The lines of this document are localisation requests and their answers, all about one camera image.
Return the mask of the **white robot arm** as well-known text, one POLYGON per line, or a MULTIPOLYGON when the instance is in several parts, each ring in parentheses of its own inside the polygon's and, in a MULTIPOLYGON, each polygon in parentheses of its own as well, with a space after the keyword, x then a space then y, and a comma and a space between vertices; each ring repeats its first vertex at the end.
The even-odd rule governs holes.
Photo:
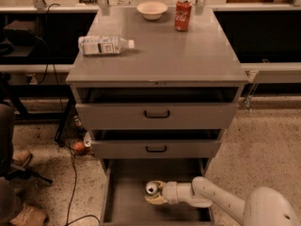
POLYGON ((145 186, 150 204, 185 202, 196 208, 217 204, 241 226, 301 226, 288 200, 270 187, 258 187, 242 200, 204 177, 191 183, 150 181, 145 186))

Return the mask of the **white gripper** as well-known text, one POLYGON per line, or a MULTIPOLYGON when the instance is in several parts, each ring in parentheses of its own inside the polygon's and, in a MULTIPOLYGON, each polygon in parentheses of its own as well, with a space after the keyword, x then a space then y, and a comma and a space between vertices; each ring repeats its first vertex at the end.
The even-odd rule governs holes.
POLYGON ((163 196, 162 195, 158 195, 155 197, 146 196, 145 197, 146 202, 153 205, 161 205, 164 203, 175 204, 179 202, 176 182, 164 183, 163 181, 153 181, 153 191, 160 192, 161 190, 163 196))

